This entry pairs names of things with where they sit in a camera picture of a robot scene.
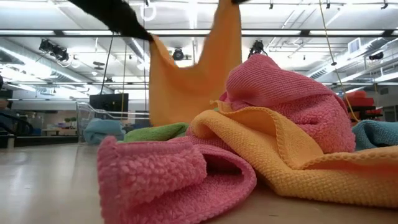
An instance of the wooden floor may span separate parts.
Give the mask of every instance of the wooden floor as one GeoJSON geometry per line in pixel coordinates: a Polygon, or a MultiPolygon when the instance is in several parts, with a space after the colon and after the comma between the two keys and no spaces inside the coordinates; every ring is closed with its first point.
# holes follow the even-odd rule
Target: wooden floor
{"type": "MultiPolygon", "coordinates": [[[[0,223],[102,223],[96,149],[77,145],[0,151],[0,223]]],[[[397,224],[398,211],[281,198],[258,186],[207,223],[397,224]]]]}

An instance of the light blue towel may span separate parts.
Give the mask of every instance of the light blue towel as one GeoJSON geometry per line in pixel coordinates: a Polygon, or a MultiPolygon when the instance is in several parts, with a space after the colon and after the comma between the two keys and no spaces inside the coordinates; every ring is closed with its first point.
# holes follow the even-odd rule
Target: light blue towel
{"type": "Polygon", "coordinates": [[[398,145],[398,123],[385,121],[360,121],[353,127],[356,151],[374,147],[398,145]]]}
{"type": "Polygon", "coordinates": [[[93,118],[83,131],[88,144],[98,145],[108,135],[115,136],[117,140],[124,139],[125,130],[120,121],[93,118]]]}

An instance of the orange microfiber towel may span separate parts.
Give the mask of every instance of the orange microfiber towel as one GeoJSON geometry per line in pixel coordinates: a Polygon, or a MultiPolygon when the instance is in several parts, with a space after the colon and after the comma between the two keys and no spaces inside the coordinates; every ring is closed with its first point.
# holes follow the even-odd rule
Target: orange microfiber towel
{"type": "Polygon", "coordinates": [[[219,111],[199,114],[190,131],[204,142],[220,138],[277,194],[398,208],[398,146],[324,154],[306,132],[275,111],[253,106],[233,111],[217,103],[219,111]]]}
{"type": "Polygon", "coordinates": [[[158,37],[150,44],[149,109],[154,126],[189,123],[211,109],[210,100],[225,91],[228,73],[242,62],[239,6],[220,0],[213,28],[199,62],[178,68],[158,37]]]}

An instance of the microfiber towel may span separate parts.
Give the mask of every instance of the microfiber towel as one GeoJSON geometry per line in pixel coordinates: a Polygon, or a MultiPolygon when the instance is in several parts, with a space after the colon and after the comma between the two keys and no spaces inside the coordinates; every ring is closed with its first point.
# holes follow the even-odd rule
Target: microfiber towel
{"type": "Polygon", "coordinates": [[[120,121],[93,118],[83,131],[83,136],[88,144],[98,145],[108,135],[123,140],[125,130],[120,121]]]}
{"type": "Polygon", "coordinates": [[[305,131],[264,107],[218,101],[191,123],[191,138],[220,138],[279,195],[398,208],[398,146],[324,154],[305,131]]]}
{"type": "Polygon", "coordinates": [[[214,146],[182,140],[116,144],[108,137],[98,150],[98,182],[105,224],[187,224],[242,202],[256,175],[245,160],[214,146]]]}
{"type": "Polygon", "coordinates": [[[398,123],[384,121],[360,121],[353,127],[355,150],[374,147],[398,146],[398,123]]]}
{"type": "Polygon", "coordinates": [[[252,55],[231,71],[220,100],[234,110],[270,108],[308,133],[323,152],[353,152],[355,137],[343,101],[311,78],[283,70],[268,56],[252,55]]]}
{"type": "Polygon", "coordinates": [[[153,128],[132,130],[124,136],[124,142],[133,141],[167,141],[172,138],[182,137],[187,131],[188,124],[175,123],[153,128]]]}
{"type": "Polygon", "coordinates": [[[149,110],[154,126],[189,123],[212,109],[210,100],[225,91],[229,71],[242,63],[239,6],[219,0],[214,24],[192,67],[178,68],[156,36],[150,43],[149,110]]]}

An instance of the ceiling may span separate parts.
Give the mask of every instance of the ceiling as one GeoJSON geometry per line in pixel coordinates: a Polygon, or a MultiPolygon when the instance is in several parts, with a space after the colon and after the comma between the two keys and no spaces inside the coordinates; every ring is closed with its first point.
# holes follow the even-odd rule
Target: ceiling
{"type": "MultiPolygon", "coordinates": [[[[130,1],[130,5],[137,12],[138,19],[147,29],[210,29],[213,22],[217,1],[214,0],[152,0],[150,8],[144,9],[146,17],[153,17],[144,21],[141,16],[143,1],[130,1]]],[[[270,8],[270,0],[249,1],[240,6],[243,29],[322,29],[322,17],[318,0],[273,0],[273,9],[270,8]]],[[[361,0],[361,1],[334,1],[331,6],[323,6],[325,21],[328,29],[398,29],[398,0],[389,0],[388,7],[381,9],[384,1],[361,0]]],[[[81,9],[64,0],[0,0],[0,29],[107,29],[107,27],[94,17],[85,14],[81,9]]],[[[40,37],[3,37],[7,41],[16,44],[26,51],[36,54],[31,57],[37,60],[42,56],[39,50],[40,37]]],[[[106,76],[112,77],[113,81],[122,82],[123,74],[126,82],[143,82],[149,80],[149,71],[145,69],[145,62],[126,47],[122,38],[115,37],[112,47],[111,38],[89,38],[89,37],[50,37],[52,43],[67,48],[71,58],[66,63],[65,73],[77,73],[88,80],[101,82],[104,70],[95,70],[94,61],[106,63],[107,55],[110,57],[106,76]]],[[[203,46],[203,37],[161,37],[170,51],[182,48],[187,55],[195,54],[196,61],[200,56],[203,46]]],[[[287,70],[308,75],[314,68],[325,65],[330,60],[330,52],[326,38],[273,38],[273,37],[243,37],[242,51],[243,60],[247,59],[249,48],[255,40],[262,40],[266,52],[280,67],[287,70]]],[[[347,51],[348,43],[353,37],[330,38],[331,51],[333,55],[343,54],[347,51]]],[[[136,44],[149,55],[149,46],[141,40],[136,44]]],[[[391,58],[398,51],[391,50],[391,58]]],[[[51,61],[47,64],[51,68],[58,67],[57,62],[50,55],[43,58],[51,61]]],[[[347,66],[339,68],[342,75],[349,76],[359,70],[366,69],[367,62],[362,58],[352,61],[347,66]]],[[[178,61],[180,67],[190,66],[194,63],[192,59],[178,61]]],[[[320,82],[336,82],[333,72],[317,78],[320,82]]],[[[113,86],[110,89],[118,89],[121,86],[113,86]]]]}

